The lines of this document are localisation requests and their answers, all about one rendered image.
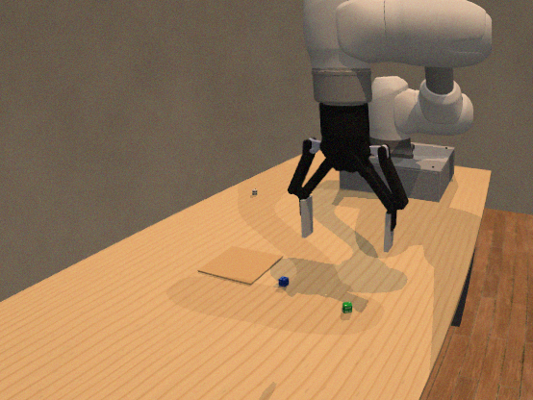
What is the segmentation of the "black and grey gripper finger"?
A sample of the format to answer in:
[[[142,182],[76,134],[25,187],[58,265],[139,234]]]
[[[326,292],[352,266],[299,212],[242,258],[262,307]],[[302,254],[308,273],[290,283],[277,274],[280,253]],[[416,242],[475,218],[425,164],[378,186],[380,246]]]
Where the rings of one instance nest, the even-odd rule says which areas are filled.
[[[379,161],[391,191],[377,174],[370,160],[367,160],[363,166],[353,151],[346,152],[345,156],[358,173],[365,178],[387,210],[385,212],[384,252],[388,253],[393,247],[393,229],[396,226],[397,210],[403,210],[409,200],[394,168],[390,146],[383,144],[382,146],[370,146],[369,148],[370,154],[373,154],[375,159]]]
[[[314,232],[313,226],[313,190],[330,171],[333,161],[339,156],[339,151],[333,149],[318,167],[317,171],[303,187],[304,180],[313,162],[316,152],[319,150],[321,141],[314,137],[303,141],[302,156],[292,176],[288,187],[288,193],[294,194],[299,199],[299,213],[301,216],[301,237],[306,238]]]

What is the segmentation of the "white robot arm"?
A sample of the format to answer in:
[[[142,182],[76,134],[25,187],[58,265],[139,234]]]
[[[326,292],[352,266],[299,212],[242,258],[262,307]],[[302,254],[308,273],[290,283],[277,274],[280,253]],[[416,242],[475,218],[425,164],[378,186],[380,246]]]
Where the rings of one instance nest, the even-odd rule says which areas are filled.
[[[330,106],[368,103],[370,143],[389,144],[392,158],[414,157],[410,134],[455,136],[471,128],[473,105],[451,67],[482,63],[492,53],[492,19],[476,4],[304,0],[303,33],[315,100]],[[384,62],[427,66],[419,90],[397,76],[371,84],[370,68],[362,68]]]

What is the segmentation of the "tan square mat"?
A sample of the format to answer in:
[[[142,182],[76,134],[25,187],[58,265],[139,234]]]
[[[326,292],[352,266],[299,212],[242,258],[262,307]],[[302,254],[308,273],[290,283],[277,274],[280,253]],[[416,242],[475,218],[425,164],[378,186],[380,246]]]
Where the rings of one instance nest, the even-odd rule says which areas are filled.
[[[252,285],[283,256],[231,246],[197,271]]]

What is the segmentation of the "blue die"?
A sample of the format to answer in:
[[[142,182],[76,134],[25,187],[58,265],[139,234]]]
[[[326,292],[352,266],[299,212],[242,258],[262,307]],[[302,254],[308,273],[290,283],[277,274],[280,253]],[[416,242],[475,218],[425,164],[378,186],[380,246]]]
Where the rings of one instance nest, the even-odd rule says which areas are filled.
[[[289,284],[289,278],[282,276],[280,279],[278,279],[279,286],[286,287]]]

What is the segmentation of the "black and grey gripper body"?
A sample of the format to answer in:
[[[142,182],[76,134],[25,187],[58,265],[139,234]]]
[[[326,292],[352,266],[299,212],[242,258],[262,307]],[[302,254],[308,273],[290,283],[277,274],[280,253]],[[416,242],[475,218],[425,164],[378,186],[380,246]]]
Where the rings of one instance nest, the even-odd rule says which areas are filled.
[[[320,151],[326,158],[333,149],[339,156],[331,166],[335,171],[354,173],[356,168],[345,153],[353,151],[362,164],[370,157],[368,103],[360,106],[330,106],[319,103]],[[348,140],[345,140],[348,139]]]

